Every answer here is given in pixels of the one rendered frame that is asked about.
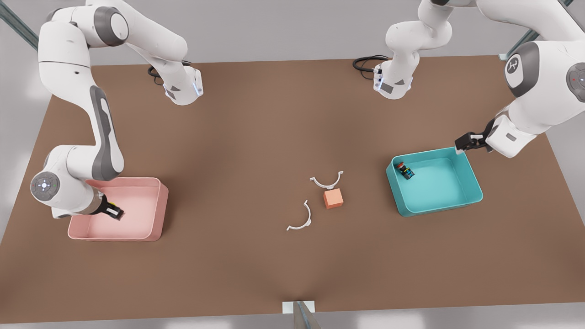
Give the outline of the pink storage box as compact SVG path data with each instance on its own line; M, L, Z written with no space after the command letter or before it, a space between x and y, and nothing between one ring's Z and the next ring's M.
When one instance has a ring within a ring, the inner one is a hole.
M120 221L106 214L74 215L68 236L82 241L157 241L162 233L169 190L154 177L88 180L124 211Z

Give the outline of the blue storage box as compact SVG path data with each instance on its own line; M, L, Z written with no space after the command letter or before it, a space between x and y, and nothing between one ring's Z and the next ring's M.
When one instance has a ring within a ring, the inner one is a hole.
M401 162L415 173L411 179L395 168ZM455 147L395 156L386 176L403 217L466 207L483 199L466 154L457 154Z

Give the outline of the orange cube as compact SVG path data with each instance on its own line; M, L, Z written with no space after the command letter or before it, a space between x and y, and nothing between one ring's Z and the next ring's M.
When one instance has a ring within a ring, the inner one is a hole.
M326 209L341 207L344 203L340 189L326 190L323 196Z

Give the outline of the white curved clip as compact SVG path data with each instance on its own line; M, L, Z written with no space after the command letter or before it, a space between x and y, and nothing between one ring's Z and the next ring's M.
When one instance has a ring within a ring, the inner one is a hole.
M289 225L287 227L286 231L290 231L290 230L301 230L301 229L303 229L303 228L311 225L311 223L312 223L312 211L311 211L311 208L309 207L308 200L305 200L305 202L303 203L303 206L305 206L305 208L306 208L306 210L308 212L308 217L307 217L307 220L305 221L305 223L303 223L303 225L301 225L301 226L296 226L296 227Z
M320 188L322 188L322 189L332 190L332 189L334 189L335 185L337 185L337 184L339 183L339 181L340 181L340 178L341 178L341 175L342 175L343 173L344 173L344 171L339 171L339 172L338 172L338 178L337 178L337 180L336 180L334 183L330 184L330 185L323 185L322 183L320 183L320 182L319 182L319 181L316 179L316 177L311 177L311 178L309 178L309 181L313 181L313 182L314 182L314 183L315 183L315 184L316 184L318 187L320 187Z

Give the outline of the silver frame post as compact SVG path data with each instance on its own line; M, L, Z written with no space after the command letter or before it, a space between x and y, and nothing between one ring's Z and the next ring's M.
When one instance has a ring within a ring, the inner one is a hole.
M0 19L38 51L38 35L7 4L0 0Z
M315 318L315 301L282 302L282 314L292 314L294 329L322 329Z
M585 25L583 25L581 23L581 21L579 21L578 17L576 17L575 15L573 15L573 13L571 11L569 11L569 6L573 3L574 0L557 0L557 1L562 4L562 6L564 7L564 10L571 16L573 21L575 21L576 24L581 28L581 30L583 30L585 32ZM524 36L522 36L520 38L520 40L518 40L516 42L516 44L514 44L514 46L512 46L512 48L510 48L510 50L508 50L508 52L498 54L499 60L505 62L506 60L508 60L510 58L510 56L512 56L514 54L514 52L519 48L519 46L521 46L527 42L532 42L532 41L536 40L539 36L540 35L536 31L529 29L529 31L527 31L524 34Z

